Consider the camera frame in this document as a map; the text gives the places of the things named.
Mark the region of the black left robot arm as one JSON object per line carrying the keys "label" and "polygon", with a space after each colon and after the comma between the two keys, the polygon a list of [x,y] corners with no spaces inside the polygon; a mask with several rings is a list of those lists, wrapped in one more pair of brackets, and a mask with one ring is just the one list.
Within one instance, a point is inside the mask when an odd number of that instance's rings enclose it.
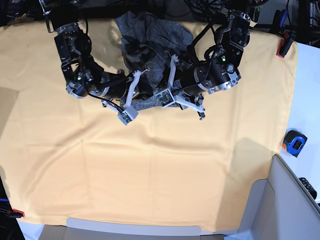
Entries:
{"label": "black left robot arm", "polygon": [[[213,94],[236,86],[241,79],[238,70],[244,48],[250,41],[250,11],[263,5],[263,0],[188,0],[190,10],[207,21],[207,26],[187,46],[190,64],[171,55],[166,87],[156,93],[163,108],[179,106],[196,111],[205,118],[203,93]],[[214,44],[199,60],[195,46],[211,31]]]}

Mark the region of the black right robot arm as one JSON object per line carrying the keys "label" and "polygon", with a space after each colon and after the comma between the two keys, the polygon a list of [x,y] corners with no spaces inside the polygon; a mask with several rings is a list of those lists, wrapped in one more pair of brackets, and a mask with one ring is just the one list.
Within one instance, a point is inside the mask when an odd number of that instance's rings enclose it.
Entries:
{"label": "black right robot arm", "polygon": [[148,100],[152,87],[141,80],[143,72],[125,74],[106,72],[95,62],[92,41],[87,30],[79,26],[80,8],[77,0],[41,0],[39,2],[47,30],[55,32],[54,42],[61,61],[66,91],[78,99],[98,99],[104,107],[124,112],[133,100]]}

